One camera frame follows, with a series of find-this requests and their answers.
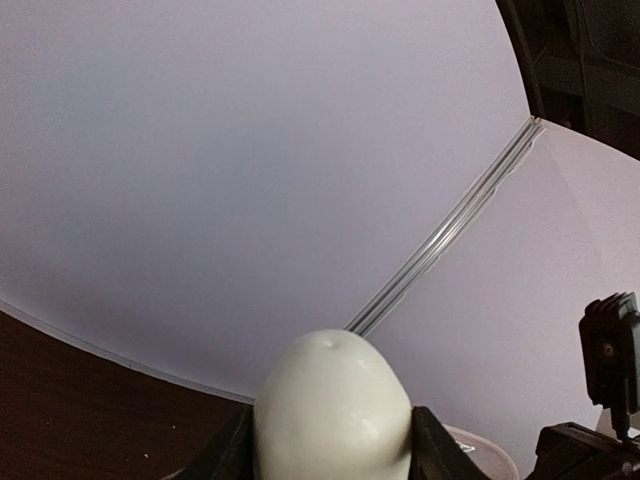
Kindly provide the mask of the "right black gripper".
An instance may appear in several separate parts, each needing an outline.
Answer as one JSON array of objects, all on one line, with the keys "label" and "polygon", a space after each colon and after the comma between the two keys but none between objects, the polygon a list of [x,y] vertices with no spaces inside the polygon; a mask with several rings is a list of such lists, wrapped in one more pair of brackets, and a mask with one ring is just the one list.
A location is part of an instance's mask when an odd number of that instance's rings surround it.
[{"label": "right black gripper", "polygon": [[639,437],[625,441],[573,422],[544,427],[535,480],[639,480]]}]

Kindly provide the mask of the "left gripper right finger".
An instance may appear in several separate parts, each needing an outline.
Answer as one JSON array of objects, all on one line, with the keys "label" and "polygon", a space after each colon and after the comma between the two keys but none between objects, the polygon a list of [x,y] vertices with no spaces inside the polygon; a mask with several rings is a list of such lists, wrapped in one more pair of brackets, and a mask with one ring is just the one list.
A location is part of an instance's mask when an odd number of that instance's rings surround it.
[{"label": "left gripper right finger", "polygon": [[489,480],[425,406],[412,409],[410,478]]}]

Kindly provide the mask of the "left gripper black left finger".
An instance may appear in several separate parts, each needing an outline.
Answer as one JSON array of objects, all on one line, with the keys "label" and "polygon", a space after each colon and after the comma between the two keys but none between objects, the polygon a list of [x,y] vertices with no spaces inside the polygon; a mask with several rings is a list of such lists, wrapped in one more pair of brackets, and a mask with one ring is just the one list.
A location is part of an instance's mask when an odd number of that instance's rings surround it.
[{"label": "left gripper black left finger", "polygon": [[187,478],[254,479],[253,425],[253,407],[240,408],[188,464]]}]

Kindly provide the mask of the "white eggplant toy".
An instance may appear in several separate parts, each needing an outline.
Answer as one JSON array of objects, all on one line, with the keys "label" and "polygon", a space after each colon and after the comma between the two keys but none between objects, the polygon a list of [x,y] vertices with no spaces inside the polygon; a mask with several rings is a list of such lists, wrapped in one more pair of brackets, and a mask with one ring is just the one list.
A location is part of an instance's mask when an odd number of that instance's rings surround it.
[{"label": "white eggplant toy", "polygon": [[362,337],[321,330],[295,340],[253,409],[258,479],[406,479],[409,396]]}]

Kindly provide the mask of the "clear zip top bag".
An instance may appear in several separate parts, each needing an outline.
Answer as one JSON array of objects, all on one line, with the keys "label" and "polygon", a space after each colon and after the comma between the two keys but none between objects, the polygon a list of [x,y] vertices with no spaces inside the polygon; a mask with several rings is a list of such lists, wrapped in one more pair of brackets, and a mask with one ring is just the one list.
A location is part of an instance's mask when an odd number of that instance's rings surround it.
[{"label": "clear zip top bag", "polygon": [[459,448],[489,479],[520,479],[514,461],[501,447],[465,430],[449,425],[445,425],[444,428],[456,441]]}]

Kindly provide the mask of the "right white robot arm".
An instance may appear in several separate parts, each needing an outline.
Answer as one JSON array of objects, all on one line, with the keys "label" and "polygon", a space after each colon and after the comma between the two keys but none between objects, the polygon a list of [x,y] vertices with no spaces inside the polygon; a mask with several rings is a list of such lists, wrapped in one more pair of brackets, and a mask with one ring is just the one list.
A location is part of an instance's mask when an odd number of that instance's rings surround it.
[{"label": "right white robot arm", "polygon": [[594,428],[579,323],[639,289],[639,5],[512,1],[540,133],[438,267],[372,333],[418,404],[538,477],[545,427]]}]

